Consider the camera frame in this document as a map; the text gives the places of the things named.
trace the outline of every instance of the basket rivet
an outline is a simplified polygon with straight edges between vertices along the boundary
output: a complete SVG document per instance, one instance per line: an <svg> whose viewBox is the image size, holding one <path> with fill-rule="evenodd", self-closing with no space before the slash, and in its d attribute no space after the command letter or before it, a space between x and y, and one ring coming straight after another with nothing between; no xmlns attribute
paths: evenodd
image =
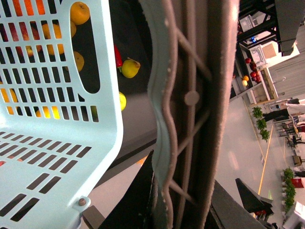
<svg viewBox="0 0 305 229"><path fill-rule="evenodd" d="M80 198L80 200L78 201L78 205L79 206L84 206L86 204L86 200L84 198Z"/></svg>
<svg viewBox="0 0 305 229"><path fill-rule="evenodd" d="M188 106L194 106L198 103L200 95L197 91L189 91L184 95L184 102Z"/></svg>

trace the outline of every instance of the basket handle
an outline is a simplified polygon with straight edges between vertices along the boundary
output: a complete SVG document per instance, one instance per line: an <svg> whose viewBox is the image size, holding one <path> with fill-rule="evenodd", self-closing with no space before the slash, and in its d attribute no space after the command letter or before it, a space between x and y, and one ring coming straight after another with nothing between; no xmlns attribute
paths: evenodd
<svg viewBox="0 0 305 229"><path fill-rule="evenodd" d="M70 8L73 3L77 1L62 1L61 7L63 12L70 12ZM85 97L91 96L99 99L101 95L112 95L114 100L119 101L119 92L118 92L118 82L117 82L117 72L115 65L114 49L113 49L113 37L112 37L112 27L111 27L111 18L109 11L109 2L107 0L82 0L83 3L87 4L90 9L91 25L94 39L94 47L96 51L96 60L98 64L99 78L101 82L99 92L95 94L86 93ZM63 32L66 36L71 37L70 33L70 13L64 14ZM78 92L83 94L85 92L84 87L82 86L80 77Z"/></svg>

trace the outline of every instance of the yellow line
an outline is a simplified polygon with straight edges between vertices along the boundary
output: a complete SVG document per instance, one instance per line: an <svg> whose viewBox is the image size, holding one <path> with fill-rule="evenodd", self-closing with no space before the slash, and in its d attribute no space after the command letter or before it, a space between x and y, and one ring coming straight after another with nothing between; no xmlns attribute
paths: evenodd
<svg viewBox="0 0 305 229"><path fill-rule="evenodd" d="M246 105L245 102L244 102L244 106L246 107L246 110L247 110L249 119L250 119L250 121L251 121L251 125L252 125L252 128L253 128L255 137L256 137L256 139L257 139L259 149L261 150L261 154L262 154L262 156L263 156L263 159L265 160L265 156L264 156L264 154L263 154L263 151L262 151L262 148L261 148L261 144L259 143L259 138L258 138L257 133L256 133L256 131L255 131L255 127L254 127L254 124L253 124L253 122L252 122L252 118L251 118L251 116L250 116L250 113L249 113L249 111L248 111L248 107L247 107L247 105Z"/></svg>
<svg viewBox="0 0 305 229"><path fill-rule="evenodd" d="M269 154L269 146L270 146L270 142L271 142L272 132L273 132L273 126L272 126L271 131L270 131L270 137L269 137L268 148L267 148L267 153L266 153L266 159L265 159L265 163L264 163L264 167L263 167L263 172L262 172L262 177L261 177L261 183L259 184L259 188L258 188L258 192L257 192L258 195L261 193L261 189L262 189L262 184L263 184L265 168L266 168L268 154Z"/></svg>
<svg viewBox="0 0 305 229"><path fill-rule="evenodd" d="M285 161L285 164L286 164L286 167L288 167L288 164L287 164L287 161L286 161L286 157L285 157L285 138L284 138L284 153L283 153L283 157L284 157L284 161Z"/></svg>

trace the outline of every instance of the green plant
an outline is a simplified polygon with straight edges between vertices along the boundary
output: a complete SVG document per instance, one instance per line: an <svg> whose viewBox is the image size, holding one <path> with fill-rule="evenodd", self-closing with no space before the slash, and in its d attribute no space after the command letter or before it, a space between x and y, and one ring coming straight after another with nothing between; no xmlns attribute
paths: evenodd
<svg viewBox="0 0 305 229"><path fill-rule="evenodd" d="M295 187L291 181L292 178L294 178L294 173L291 168L284 169L284 179L286 183L286 197L285 197L285 212L287 213L289 209L293 206L295 203Z"/></svg>
<svg viewBox="0 0 305 229"><path fill-rule="evenodd" d="M258 119L256 121L256 125L259 130L264 130L265 128L267 128L267 123L264 119Z"/></svg>
<svg viewBox="0 0 305 229"><path fill-rule="evenodd" d="M294 197L286 197L285 199L285 212L287 213L290 208L293 206L293 204L295 203L295 198Z"/></svg>
<svg viewBox="0 0 305 229"><path fill-rule="evenodd" d="M262 139L267 142L269 139L270 131L263 129L259 133L261 134Z"/></svg>
<svg viewBox="0 0 305 229"><path fill-rule="evenodd" d="M294 178L294 172L291 168L284 169L283 172L285 180L291 180L292 178Z"/></svg>
<svg viewBox="0 0 305 229"><path fill-rule="evenodd" d="M256 107L252 108L252 114L253 114L253 117L257 118L257 119L260 119L260 118L263 117L262 109L259 106L256 106Z"/></svg>

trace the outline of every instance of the pear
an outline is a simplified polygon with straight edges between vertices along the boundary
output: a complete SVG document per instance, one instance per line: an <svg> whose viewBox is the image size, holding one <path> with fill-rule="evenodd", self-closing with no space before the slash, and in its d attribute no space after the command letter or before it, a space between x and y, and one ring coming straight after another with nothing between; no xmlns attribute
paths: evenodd
<svg viewBox="0 0 305 229"><path fill-rule="evenodd" d="M128 57L127 60L123 63L122 74L126 78L133 78L138 73L140 67L141 65L139 62Z"/></svg>

